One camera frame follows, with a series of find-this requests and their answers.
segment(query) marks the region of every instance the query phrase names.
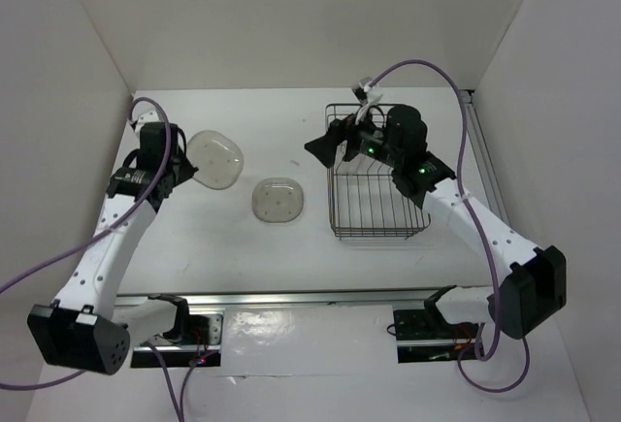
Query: white backdrop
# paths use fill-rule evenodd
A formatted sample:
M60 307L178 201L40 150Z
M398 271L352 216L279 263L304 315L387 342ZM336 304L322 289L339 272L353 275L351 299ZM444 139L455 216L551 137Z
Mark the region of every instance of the white backdrop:
M621 0L524 0L476 93L507 212L568 257L558 324L593 421L618 419Z
M520 1L82 0L132 90L350 86L413 56L474 88Z
M2 284L92 232L128 91L79 0L0 0L0 19ZM26 316L75 261L0 296L0 381L37 381ZM0 391L2 420L25 420L31 400Z

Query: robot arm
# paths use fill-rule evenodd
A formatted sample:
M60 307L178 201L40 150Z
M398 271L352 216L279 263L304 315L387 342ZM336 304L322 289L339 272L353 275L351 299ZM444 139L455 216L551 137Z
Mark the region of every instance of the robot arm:
M399 105L386 115L381 127L373 123L371 108L335 119L325 136L305 149L327 168L335 164L337 147L346 142L343 160L362 153L393 168L397 189L423 211L456 233L474 252L485 258L480 235L464 204L474 208L496 264L500 284L501 330L521 339L566 302L566 260L554 246L542 250L519 236L465 190L456 189L455 173L427 150L427 126L420 112ZM491 287L448 286L425 302L438 320L449 324L487 323L495 316Z
M135 131L140 148L132 151L110 179L95 236L128 212L155 178L166 146L163 123L155 112L139 118ZM28 327L48 364L113 374L132 344L155 334L173 340L184 333L187 301L155 295L141 306L115 317L114 302L138 243L173 188L191 179L194 168L178 146L182 131L171 124L171 151L166 169L147 199L107 236L92 244L50 306L34 306Z

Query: white table surface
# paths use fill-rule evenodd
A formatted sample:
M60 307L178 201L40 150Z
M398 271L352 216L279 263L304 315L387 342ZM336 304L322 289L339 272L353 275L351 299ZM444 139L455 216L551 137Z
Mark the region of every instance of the white table surface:
M489 395L468 385L454 362L397 364L395 339L385 330L391 315L389 306L227 311L221 367L190 377L186 421L589 420L553 320L529 336L524 383ZM162 371L128 364L114 376L88 373L38 391L28 422L176 420ZM475 381L501 387L523 365L521 342L503 339L491 362L465 367ZM178 394L186 371L172 370ZM45 366L40 381L67 373Z
M334 236L328 222L325 169L303 145L324 132L326 105L352 101L349 90L159 90L138 91L140 95L159 101L188 139L205 129L232 139L245 155L245 167L237 183L225 191L209 190L196 181L175 189L136 250L120 293L489 283L485 263L433 220L422 234L391 245L351 245ZM383 101L418 108L429 127L430 150L454 168L461 119L450 89L391 88L385 90ZM136 145L128 128L117 163ZM302 185L305 207L293 222L266 224L253 215L252 190L269 177L292 178ZM464 180L485 202L470 143Z

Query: wire basket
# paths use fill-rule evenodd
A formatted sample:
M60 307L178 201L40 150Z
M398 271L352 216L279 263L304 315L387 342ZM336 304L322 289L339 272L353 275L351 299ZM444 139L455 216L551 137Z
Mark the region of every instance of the wire basket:
M383 125L384 110L379 104L373 120ZM358 104L330 104L326 107L326 129L335 118L345 118L360 108ZM363 154L343 162L345 143L337 149L335 165L328 170L330 226L340 238L410 238L431 223L428 213L401 195L392 182L392 169Z

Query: purple cable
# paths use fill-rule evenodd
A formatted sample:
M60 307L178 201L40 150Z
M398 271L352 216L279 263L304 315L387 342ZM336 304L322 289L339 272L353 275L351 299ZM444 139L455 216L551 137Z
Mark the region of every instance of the purple cable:
M448 82L448 84L450 85L450 88L453 89L453 92L455 93L455 96L457 97L457 103L459 104L459 111L462 116L462 136L461 136L461 141L459 143L459 154L457 156L457 172L456 172L457 173L457 189L459 191L460 196L462 197L462 200L464 201L464 206L466 207L466 210L468 211L471 219L473 220L474 227L476 228L476 231L481 239L481 242L483 243L483 250L485 251L485 257L487 259L487 263L489 264L489 270L490 270L490 274L492 277L492 288L494 291L494 323L498 324L501 322L502 315L501 315L501 302L500 302L500 285L498 282L498 274L496 272L496 262L494 261L494 255L492 254L492 249L489 245L487 237L485 236L485 231L483 230L483 226L481 225L481 222L478 219L478 216L476 215L476 212L474 211L474 208L472 204L470 203L470 201L464 198L465 190L464 190L464 183L463 183L462 176L463 176L463 166L464 166L464 154L466 152L466 139L468 137L468 124L467 124L468 121L467 121L467 113L466 113L466 104L464 103L462 94L459 91L459 87L457 87L457 84L455 83L455 81L442 68L426 60L412 59L412 60L404 60L399 63L396 63L392 65L390 68L388 68L387 70L385 70L383 73L381 73L379 76L377 76L374 80L369 82L369 87L376 86L378 82L383 80L390 73L406 65L422 65L422 66L431 68L436 73L438 73L440 76L442 76L446 80L446 82ZM477 334L476 340L474 341L474 353L476 355L476 359L481 362L489 361L496 353L500 339L501 339L501 329L499 326L496 326L494 327L494 338L492 339L492 343L490 344L487 355L481 356L479 352L481 336L480 336L480 333ZM526 373L528 372L528 369L530 367L530 352L528 352L528 344L526 343L526 340L524 340L524 346L527 349L526 365L524 367L524 373L522 374L522 376L520 376L520 378L518 378L518 380L516 380L515 383L517 384L515 386L519 385L524 380L524 377L526 377ZM473 381L464 373L462 366L459 363L459 359L461 358L462 354L463 354L463 351L462 353L460 353L460 356L458 358L459 371L461 372L462 376L470 384L473 384L476 388L483 390L483 391L490 391L493 393L502 393L502 391L497 391L491 388L485 389L484 387L478 384L474 384ZM509 385L507 387L508 389L501 388L501 390L509 391L515 388L515 386Z
M481 325L478 330L479 330L479 333L477 335L480 335L481 331L483 330L483 325ZM522 371L522 374L519 376L519 378L515 380L513 383L511 383L509 386L506 386L504 388L488 388L486 386L476 383L466 374L466 371L464 371L464 368L462 367L462 360L464 358L464 355L466 354L466 351L468 351L468 349L471 346L468 346L462 349L459 355L457 356L457 367L459 368L459 372L461 373L462 377L464 377L466 381L470 383L474 388L476 388L477 390L484 391L486 393L499 394L499 393L506 393L507 391L514 390L515 388L517 388L518 386L522 384L522 382L524 381L524 378L526 378L526 375L528 374L528 370L531 368L531 350L528 347L528 343L526 342L525 338L522 339L522 343L524 344L524 355L525 355L524 370ZM474 348L474 352L478 355L478 346Z
M129 218L138 209L138 207L147 199L147 197L150 195L150 193L153 192L153 189L157 185L157 182L159 182L159 180L162 178L162 175L164 174L164 171L166 170L166 164L168 162L168 158L169 158L170 153L171 153L171 142L172 142L171 125L170 125L170 122L168 121L168 116L166 116L166 113L164 112L162 107L157 102L155 102L154 100L149 99L147 97L139 97L137 99L134 99L134 101L132 102L132 104L131 104L131 106L129 108L129 121L130 122L132 122L132 123L134 122L133 119L132 119L132 115L133 115L134 109L136 109L136 106L138 104L140 104L141 102L147 102L147 103L149 103L149 104L151 104L151 105L153 105L155 107L155 109L157 110L157 113L159 114L160 118L162 118L162 120L164 121L164 130L165 130L165 134L166 134L166 148L164 149L164 156L162 158L162 163L160 164L159 168L157 169L157 172L155 173L155 177L153 178L151 183L147 186L147 189L145 190L145 192L143 194L141 194L141 196L136 200L134 205L132 207L130 207L129 210L126 213L124 213L115 223L113 223L110 226L110 228L108 228L108 229L102 231L101 233L99 233L98 235L92 237L87 242L82 243L82 244L78 245L77 247L74 247L73 249L69 249L66 252L58 254L55 257L52 257L49 260L46 260L46 261L44 261L44 262L42 262L42 263L40 263L38 265L35 265L34 267L32 267L32 268L26 270L25 272L19 274L15 278L10 279L5 284L0 286L0 294L6 292L9 288L12 288L16 284L18 284L20 281L23 281L23 280L27 279L29 276L32 276L32 275L36 274L37 272L40 272L41 270L49 267L50 265L53 265L56 262L60 262L61 260L64 260L64 259L66 259L68 257L71 257L72 255L77 254L78 252L81 252L81 251L87 249L90 245L95 244L95 243L101 241L102 239L107 237L115 228L117 228L125 220L127 220L127 218ZM73 378L76 378L79 375L82 375L82 374L83 374L83 372L76 372L76 373L72 373L72 374L70 374L68 376L65 376L63 378L59 378L59 379L54 380L54 381L49 381L47 383L38 383L36 385L11 385L11 384L8 384L8 383L0 383L0 390L7 390L7 391L34 391L34 390L41 390L41 389L44 389L44 388L50 388L51 386L59 385L60 383L64 383L65 381L69 381L69 380L71 380Z
M185 413L183 412L183 395L185 394L185 387L187 386L187 380L192 375L192 372L194 372L194 369L196 369L196 366L190 365L190 368L188 369L187 373L185 374L185 378L183 379L183 383L181 384L181 392L179 394L179 408L180 408L181 417L183 418L183 420L185 420Z
M179 420L179 422L185 422L185 419L183 418L183 414L179 408L179 404L177 403L177 397L175 396L175 390L173 389L173 382L171 381L171 376L168 373L168 368L166 367L164 358L162 357L160 352L157 350L157 348L148 341L147 341L147 346L150 347L151 351L153 351L153 354L155 354L155 358L157 359L157 362L159 363L159 367L161 367L162 371L164 372L164 378L166 379L166 386L168 386L168 393L171 395L171 401L173 402L173 407L175 408L177 419ZM188 371L188 375L185 376L185 379L187 379L190 372L191 372L191 369L190 371Z
M37 383L36 385L10 385L8 383L0 383L0 390L7 391L34 391L34 390L43 390L45 388L50 388L51 386L59 385L60 383L64 383L65 381L73 380L77 376L80 376L84 373L84 371L71 373L70 375L63 376L62 378L58 378L57 380L48 381L46 383Z
M210 351L210 352L200 355L199 357L205 358L207 356L211 356L212 354L217 354L217 351ZM196 369L196 365L190 364L190 368L185 374L185 377L183 378L183 383L181 384L181 392L179 394L179 408L181 412L181 417L183 419L185 419L185 412L183 411L183 395L185 394L185 387L187 386L187 380L192 375L192 372L194 372L194 369Z

